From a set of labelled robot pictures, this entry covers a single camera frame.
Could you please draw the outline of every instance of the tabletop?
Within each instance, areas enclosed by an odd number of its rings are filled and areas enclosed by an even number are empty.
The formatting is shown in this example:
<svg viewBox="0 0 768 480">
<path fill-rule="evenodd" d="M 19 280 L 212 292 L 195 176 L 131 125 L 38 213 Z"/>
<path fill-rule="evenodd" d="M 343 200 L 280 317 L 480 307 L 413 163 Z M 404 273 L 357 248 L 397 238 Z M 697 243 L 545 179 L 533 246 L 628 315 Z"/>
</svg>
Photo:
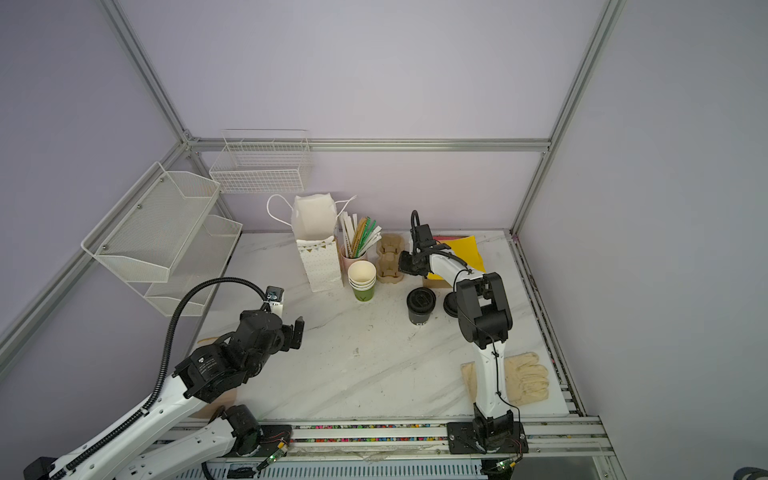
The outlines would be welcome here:
<svg viewBox="0 0 768 480">
<path fill-rule="evenodd" d="M 488 272 L 501 275 L 513 327 L 505 355 L 536 352 L 549 370 L 549 398 L 520 407 L 522 417 L 568 415 L 557 376 L 503 230 L 439 232 L 475 235 Z M 283 322 L 306 322 L 298 350 L 272 355 L 256 377 L 214 406 L 244 404 L 258 419 L 445 419 L 472 416 L 461 365 L 474 360 L 458 320 L 442 309 L 450 289 L 436 289 L 437 307 L 421 326 L 408 319 L 407 293 L 421 277 L 377 283 L 369 302 L 349 284 L 313 293 L 291 233 L 244 233 L 226 276 L 285 289 Z M 222 284 L 193 348 L 237 328 L 240 312 L 259 308 L 246 287 Z"/>
</svg>

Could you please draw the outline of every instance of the aluminum frame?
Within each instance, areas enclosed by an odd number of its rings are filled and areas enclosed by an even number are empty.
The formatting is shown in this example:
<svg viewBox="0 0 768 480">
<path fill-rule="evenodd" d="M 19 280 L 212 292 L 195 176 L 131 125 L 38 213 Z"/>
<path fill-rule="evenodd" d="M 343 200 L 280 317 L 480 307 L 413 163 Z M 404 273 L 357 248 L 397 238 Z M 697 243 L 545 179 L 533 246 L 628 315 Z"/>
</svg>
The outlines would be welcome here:
<svg viewBox="0 0 768 480">
<path fill-rule="evenodd" d="M 287 422 L 261 422 L 264 425 L 289 423 L 294 427 L 292 439 L 304 440 L 291 444 L 289 455 L 281 462 L 303 462 L 306 460 L 428 460 L 437 458 L 504 458 L 506 454 L 465 454 L 451 455 L 445 439 L 413 441 L 379 441 L 392 437 L 445 438 L 448 422 L 470 422 L 471 417 L 457 416 L 447 419 L 370 419 L 370 420 L 291 420 Z M 181 439 L 204 426 L 207 420 L 188 419 L 178 423 L 163 434 L 158 445 Z M 374 424 L 431 424 L 437 426 L 421 428 L 313 428 L 318 425 L 364 425 Z M 611 441 L 599 417 L 542 417 L 523 419 L 530 452 L 526 457 L 605 457 L 616 456 Z M 372 441 L 333 442 L 335 439 L 374 439 Z M 242 458 L 226 458 L 224 461 L 242 463 Z"/>
<path fill-rule="evenodd" d="M 310 138 L 311 151 L 549 151 L 547 138 Z M 191 141 L 197 152 L 221 151 L 223 138 Z"/>
<path fill-rule="evenodd" d="M 534 176 L 531 179 L 531 184 L 528 186 L 528 191 L 525 192 L 523 203 L 520 205 L 520 210 L 518 210 L 518 214 L 515 216 L 515 221 L 511 228 L 513 235 L 520 233 L 525 218 L 528 216 L 528 212 L 531 211 L 533 200 L 544 183 L 544 178 L 549 171 L 549 167 L 552 165 L 560 143 L 562 143 L 565 131 L 571 123 L 579 101 L 584 95 L 584 90 L 587 88 L 587 83 L 589 83 L 589 79 L 594 72 L 595 65 L 597 65 L 600 58 L 600 53 L 605 48 L 605 43 L 611 36 L 625 3 L 626 0 L 607 0 L 603 7 L 598 25 L 595 27 L 594 33 L 590 38 L 587 51 L 584 53 L 584 58 L 581 60 L 581 65 L 576 73 L 573 84 L 571 84 L 571 89 L 568 91 L 558 119 L 552 129 L 552 135 L 550 136 L 551 145 L 548 151 L 541 155 Z"/>
<path fill-rule="evenodd" d="M 170 168 L 176 160 L 186 153 L 187 147 L 181 142 L 175 144 L 161 160 L 163 168 Z M 109 211 L 108 217 L 113 221 L 107 222 L 96 237 L 106 235 L 112 231 L 118 219 L 122 218 L 142 192 L 149 188 L 153 179 L 145 177 L 144 181 L 137 182 Z M 69 259 L 64 268 L 51 279 L 45 289 L 32 300 L 21 315 L 16 317 L 13 324 L 5 331 L 0 339 L 0 382 L 8 375 L 11 368 L 17 363 L 21 354 L 29 345 L 30 340 L 40 330 L 45 320 L 55 311 L 56 307 L 72 290 L 75 283 L 85 274 L 88 268 L 95 264 L 94 259 L 85 250 L 78 248 L 78 252 Z"/>
<path fill-rule="evenodd" d="M 164 167 L 170 167 L 176 160 L 186 155 L 186 158 L 191 161 L 198 174 L 210 177 L 200 154 L 204 151 L 221 150 L 223 148 L 223 139 L 199 139 L 185 128 L 119 1 L 95 1 L 101 7 L 105 18 L 112 27 L 118 43 L 121 44 L 129 61 L 136 68 L 137 73 L 145 83 L 148 94 L 178 139 L 178 143 L 171 148 L 161 163 Z M 313 151 L 535 151 L 541 153 L 541 159 L 535 175 L 531 179 L 523 203 L 510 230 L 513 236 L 510 241 L 510 247 L 515 254 L 518 270 L 531 297 L 531 304 L 537 313 L 542 335 L 545 338 L 550 353 L 553 355 L 553 359 L 556 361 L 555 365 L 558 370 L 558 378 L 561 380 L 561 387 L 572 395 L 571 401 L 575 405 L 576 412 L 580 415 L 584 414 L 584 406 L 570 380 L 568 366 L 562 358 L 559 343 L 554 335 L 554 330 L 551 328 L 544 304 L 538 293 L 538 288 L 525 260 L 525 255 L 522 253 L 517 233 L 519 233 L 525 222 L 525 218 L 539 192 L 545 175 L 554 160 L 564 133 L 568 129 L 578 103 L 583 96 L 584 89 L 594 71 L 599 54 L 604 49 L 604 45 L 616 24 L 625 2 L 626 0 L 606 1 L 601 17 L 584 53 L 581 66 L 574 77 L 568 96 L 565 99 L 549 139 L 315 139 L 310 141 L 310 148 Z M 114 218 L 121 218 L 121 211 L 134 197 L 134 190 L 136 188 L 140 190 L 142 187 L 145 186 L 134 185 L 134 189 L 131 189 L 118 205 L 113 208 L 111 213 L 114 214 Z M 220 198 L 217 206 L 223 217 L 234 220 L 231 210 L 223 199 Z M 18 361 L 19 354 L 29 344 L 29 340 L 35 337 L 35 334 L 39 331 L 45 320 L 55 311 L 67 292 L 71 290 L 92 264 L 93 260 L 90 256 L 83 250 L 80 250 L 79 253 L 75 254 L 67 262 L 66 266 L 51 280 L 38 297 L 29 304 L 12 326 L 6 330 L 5 336 L 0 339 L 0 381 L 8 374 L 8 371 L 15 362 Z M 589 421 L 591 417 L 574 417 L 568 421 L 580 422 L 580 419 Z M 596 421 L 602 428 L 599 419 Z M 547 419 L 547 423 L 551 424 L 554 422 L 558 422 L 558 420 Z M 601 471 L 605 472 L 606 477 L 613 475 L 615 478 L 624 478 L 614 454 L 598 455 L 595 458 L 596 465 L 599 461 L 598 468 L 602 468 Z"/>
</svg>

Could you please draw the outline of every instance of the paper cup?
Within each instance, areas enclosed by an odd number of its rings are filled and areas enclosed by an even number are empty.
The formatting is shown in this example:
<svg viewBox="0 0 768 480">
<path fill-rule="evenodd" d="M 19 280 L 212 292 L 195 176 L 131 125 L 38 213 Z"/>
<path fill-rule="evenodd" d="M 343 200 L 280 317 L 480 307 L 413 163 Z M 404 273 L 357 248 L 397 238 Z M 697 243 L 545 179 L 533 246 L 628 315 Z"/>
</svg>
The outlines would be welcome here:
<svg viewBox="0 0 768 480">
<path fill-rule="evenodd" d="M 347 274 L 350 284 L 366 285 L 376 279 L 376 265 L 368 260 L 360 260 L 349 266 Z"/>
<path fill-rule="evenodd" d="M 376 281 L 371 283 L 370 286 L 354 286 L 352 285 L 352 291 L 355 293 L 355 298 L 360 300 L 361 302 L 367 302 L 368 300 L 373 298 L 373 287 L 376 284 Z"/>
<path fill-rule="evenodd" d="M 355 262 L 349 266 L 347 274 L 355 298 L 361 302 L 373 298 L 373 287 L 376 285 L 376 266 L 373 263 L 367 260 Z"/>
</svg>

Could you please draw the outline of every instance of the black cup lid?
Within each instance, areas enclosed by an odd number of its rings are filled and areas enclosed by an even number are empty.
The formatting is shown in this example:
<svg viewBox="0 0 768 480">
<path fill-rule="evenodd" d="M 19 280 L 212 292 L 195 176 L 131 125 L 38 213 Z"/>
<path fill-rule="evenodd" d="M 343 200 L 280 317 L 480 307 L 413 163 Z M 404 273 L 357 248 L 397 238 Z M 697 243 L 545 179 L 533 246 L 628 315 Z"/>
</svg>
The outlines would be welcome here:
<svg viewBox="0 0 768 480">
<path fill-rule="evenodd" d="M 442 308 L 453 318 L 458 318 L 458 302 L 456 302 L 456 292 L 451 292 L 445 296 L 442 302 Z"/>
<path fill-rule="evenodd" d="M 435 295 L 435 292 L 432 292 L 424 286 L 411 290 L 406 298 L 408 310 L 419 314 L 432 312 L 435 308 L 436 301 L 437 296 Z"/>
</svg>

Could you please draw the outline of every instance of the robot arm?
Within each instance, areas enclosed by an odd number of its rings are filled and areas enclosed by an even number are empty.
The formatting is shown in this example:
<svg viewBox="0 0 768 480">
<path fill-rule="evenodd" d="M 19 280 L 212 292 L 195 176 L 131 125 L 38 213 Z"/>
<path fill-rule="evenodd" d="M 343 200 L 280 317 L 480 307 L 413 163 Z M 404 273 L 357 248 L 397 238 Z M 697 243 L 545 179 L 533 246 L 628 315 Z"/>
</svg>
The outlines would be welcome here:
<svg viewBox="0 0 768 480">
<path fill-rule="evenodd" d="M 270 304 L 281 300 L 270 300 Z M 252 452 L 258 446 L 253 439 L 258 436 L 259 426 L 244 406 L 237 406 L 225 412 L 222 419 L 214 420 L 221 427 L 206 427 L 185 439 L 139 456 L 180 420 L 214 401 L 227 390 L 258 375 L 272 354 L 298 349 L 303 329 L 304 321 L 301 317 L 294 326 L 287 326 L 283 325 L 275 313 L 264 310 L 242 312 L 236 331 L 221 336 L 210 345 L 195 349 L 177 365 L 174 373 L 165 379 L 157 399 L 149 408 L 145 408 L 147 403 L 142 402 L 87 444 L 67 455 L 39 458 L 25 469 L 25 480 L 64 477 L 71 480 L 111 480 L 123 477 L 138 480 L 143 478 L 143 475 L 137 476 L 140 471 L 151 475 L 148 478 L 157 480 L 165 478 L 160 475 L 161 472 L 168 475 L 178 473 L 180 469 L 195 462 L 230 452 L 233 447 L 242 448 L 243 442 L 250 442 L 252 446 L 244 454 Z M 124 424 L 137 415 L 139 418 L 128 426 Z M 104 445 L 84 461 L 73 462 L 99 442 Z M 151 465 L 153 469 L 142 468 L 141 465 Z"/>
<path fill-rule="evenodd" d="M 458 326 L 474 344 L 478 393 L 475 400 L 475 439 L 482 451 L 492 451 L 508 442 L 514 421 L 505 388 L 504 343 L 512 328 L 504 283 L 497 273 L 473 270 L 448 245 L 432 238 L 429 225 L 421 225 L 419 214 L 411 214 L 412 252 L 400 254 L 399 269 L 410 275 L 436 273 L 453 286 L 458 305 Z"/>
</svg>

